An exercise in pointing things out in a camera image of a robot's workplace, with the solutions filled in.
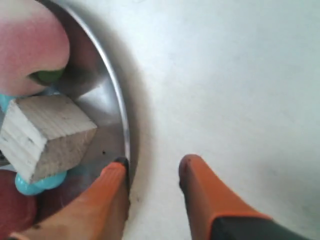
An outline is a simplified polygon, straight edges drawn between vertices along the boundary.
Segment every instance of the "white table surface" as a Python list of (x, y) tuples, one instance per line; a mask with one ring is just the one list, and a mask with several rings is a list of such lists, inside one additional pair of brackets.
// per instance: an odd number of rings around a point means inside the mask
[(320, 1), (69, 1), (95, 15), (135, 115), (125, 240), (191, 239), (188, 153), (258, 210), (320, 235)]

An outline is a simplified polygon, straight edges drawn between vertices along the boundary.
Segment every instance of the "wooden cube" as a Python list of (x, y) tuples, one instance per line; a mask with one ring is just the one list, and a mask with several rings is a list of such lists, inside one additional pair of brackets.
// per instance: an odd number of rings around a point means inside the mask
[(97, 130), (63, 95), (10, 102), (0, 131), (0, 149), (28, 183), (77, 166)]

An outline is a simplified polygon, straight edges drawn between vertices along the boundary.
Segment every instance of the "red ball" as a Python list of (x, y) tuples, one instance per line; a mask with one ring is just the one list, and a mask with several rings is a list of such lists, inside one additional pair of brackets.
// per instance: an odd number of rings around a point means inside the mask
[(18, 192), (15, 177), (15, 172), (0, 169), (0, 239), (32, 226), (37, 213), (36, 198)]

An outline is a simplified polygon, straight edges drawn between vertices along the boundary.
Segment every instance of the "green object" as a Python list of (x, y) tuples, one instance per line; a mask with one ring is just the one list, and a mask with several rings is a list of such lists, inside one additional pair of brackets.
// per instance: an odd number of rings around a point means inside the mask
[(38, 84), (43, 86), (49, 86), (53, 83), (56, 83), (64, 73), (64, 68), (55, 71), (37, 71), (32, 73), (30, 76)]

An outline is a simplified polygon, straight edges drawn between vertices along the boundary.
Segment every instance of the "metal bowl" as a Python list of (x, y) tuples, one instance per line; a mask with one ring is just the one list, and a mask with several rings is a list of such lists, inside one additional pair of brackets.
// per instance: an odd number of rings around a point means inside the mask
[(122, 91), (99, 40), (81, 13), (64, 1), (38, 0), (62, 23), (70, 41), (70, 60), (59, 84), (44, 94), (64, 94), (98, 125), (81, 164), (65, 182), (38, 196), (38, 220), (63, 208), (86, 190), (101, 170), (117, 157), (130, 161), (130, 134)]

